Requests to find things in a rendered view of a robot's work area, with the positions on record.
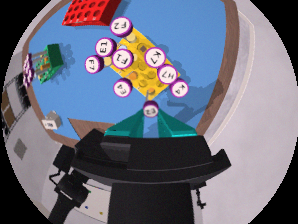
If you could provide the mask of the red rack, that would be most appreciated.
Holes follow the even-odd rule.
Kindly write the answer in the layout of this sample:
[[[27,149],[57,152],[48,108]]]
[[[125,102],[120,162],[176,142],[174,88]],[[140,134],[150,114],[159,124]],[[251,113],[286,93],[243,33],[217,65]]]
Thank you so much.
[[[121,1],[122,0],[73,0],[66,12],[62,25],[73,27],[77,25],[109,26]],[[106,3],[104,4],[104,2]]]

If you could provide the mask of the blue bench mat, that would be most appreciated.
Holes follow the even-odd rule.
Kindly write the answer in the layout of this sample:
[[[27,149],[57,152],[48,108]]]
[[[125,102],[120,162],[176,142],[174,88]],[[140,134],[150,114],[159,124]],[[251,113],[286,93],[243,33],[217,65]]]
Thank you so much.
[[[123,38],[112,34],[110,25],[61,25],[71,3],[58,10],[37,31],[29,42],[29,53],[44,50],[49,44],[59,44],[64,64],[47,82],[34,82],[33,90],[44,116],[53,110],[59,115],[61,126],[53,131],[81,140],[68,118],[119,123],[143,108],[146,97],[135,87],[128,97],[118,97],[113,85],[123,77],[110,66],[95,74],[86,71],[85,60],[97,55],[95,45],[100,38],[112,38],[117,43]],[[133,28],[165,51],[166,58],[180,74],[178,78],[189,85],[188,94],[181,98],[174,97],[169,86],[164,88],[155,96],[159,108],[196,129],[212,95],[223,58],[224,3],[220,0],[122,0],[111,22],[121,16],[128,17]]]

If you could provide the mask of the green tube rack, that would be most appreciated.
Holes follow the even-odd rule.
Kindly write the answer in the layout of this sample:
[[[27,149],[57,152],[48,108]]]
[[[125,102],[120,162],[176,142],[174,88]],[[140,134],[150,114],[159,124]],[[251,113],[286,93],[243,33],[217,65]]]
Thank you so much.
[[[47,45],[44,50],[46,49],[47,54],[45,54],[44,56],[48,55],[48,61],[46,61],[46,63],[50,62],[50,68],[47,68],[47,72],[43,73],[43,78],[39,80],[40,84],[43,84],[44,82],[50,80],[52,75],[54,75],[57,70],[64,64],[58,43]]]

